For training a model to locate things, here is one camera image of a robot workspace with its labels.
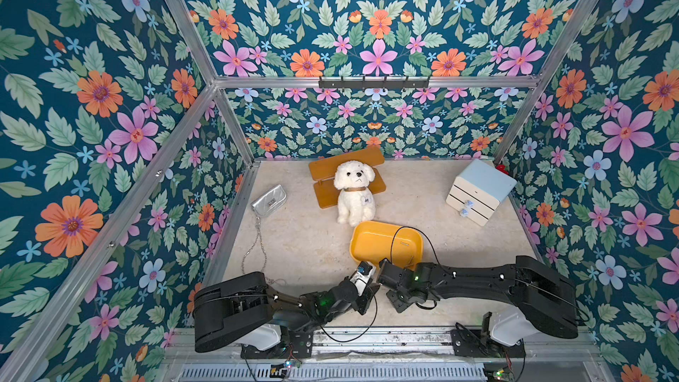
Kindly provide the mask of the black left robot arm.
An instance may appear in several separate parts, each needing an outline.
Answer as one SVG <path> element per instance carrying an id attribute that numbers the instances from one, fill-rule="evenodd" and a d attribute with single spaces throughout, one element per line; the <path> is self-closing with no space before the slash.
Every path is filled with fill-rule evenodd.
<path id="1" fill-rule="evenodd" d="M 366 314 L 378 290 L 370 279 L 346 277 L 328 291 L 295 297 L 270 286 L 262 272 L 207 286 L 194 298 L 195 351 L 224 348 L 268 324 L 315 332 L 348 311 Z"/>

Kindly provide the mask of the yellow plastic storage box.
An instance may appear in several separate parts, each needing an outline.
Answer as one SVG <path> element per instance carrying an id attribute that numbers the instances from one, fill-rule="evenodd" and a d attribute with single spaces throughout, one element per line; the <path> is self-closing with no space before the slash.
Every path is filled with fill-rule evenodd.
<path id="1" fill-rule="evenodd" d="M 354 230 L 349 252 L 357 263 L 373 265 L 387 258 L 401 268 L 413 269 L 423 258 L 423 237 L 412 228 L 365 221 Z"/>

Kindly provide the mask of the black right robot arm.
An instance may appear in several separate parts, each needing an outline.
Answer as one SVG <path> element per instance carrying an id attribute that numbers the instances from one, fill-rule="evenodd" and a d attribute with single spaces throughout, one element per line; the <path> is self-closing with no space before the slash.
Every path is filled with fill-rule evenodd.
<path id="1" fill-rule="evenodd" d="M 378 283 L 387 288 L 387 298 L 399 313 L 414 304 L 453 298 L 504 302 L 516 307 L 538 332 L 566 340 L 578 337 L 573 282 L 530 256 L 496 267 L 419 263 L 413 270 L 385 258 L 379 263 Z"/>

